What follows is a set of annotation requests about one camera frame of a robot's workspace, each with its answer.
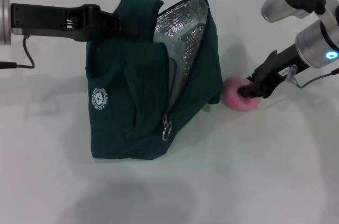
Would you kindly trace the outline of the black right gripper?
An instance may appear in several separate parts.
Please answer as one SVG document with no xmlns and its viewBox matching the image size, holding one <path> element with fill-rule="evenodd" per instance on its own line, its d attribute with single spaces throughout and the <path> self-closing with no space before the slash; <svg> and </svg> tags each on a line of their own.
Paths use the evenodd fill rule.
<svg viewBox="0 0 339 224">
<path fill-rule="evenodd" d="M 246 78 L 252 83 L 252 87 L 241 87 L 237 93 L 244 98 L 269 97 L 276 87 L 285 81 L 288 72 L 282 74 L 283 71 L 292 65 L 298 67 L 297 74 L 309 68 L 300 58 L 295 44 L 280 53 L 276 50 L 270 53 L 264 63 Z"/>
</svg>

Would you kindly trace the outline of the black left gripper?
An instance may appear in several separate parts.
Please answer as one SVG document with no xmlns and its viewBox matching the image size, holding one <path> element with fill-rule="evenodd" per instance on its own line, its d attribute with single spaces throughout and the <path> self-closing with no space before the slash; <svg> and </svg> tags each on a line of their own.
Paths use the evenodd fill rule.
<svg viewBox="0 0 339 224">
<path fill-rule="evenodd" d="M 87 42 L 98 33 L 100 11 L 100 7 L 94 4 L 66 8 L 13 3 L 12 33 Z"/>
</svg>

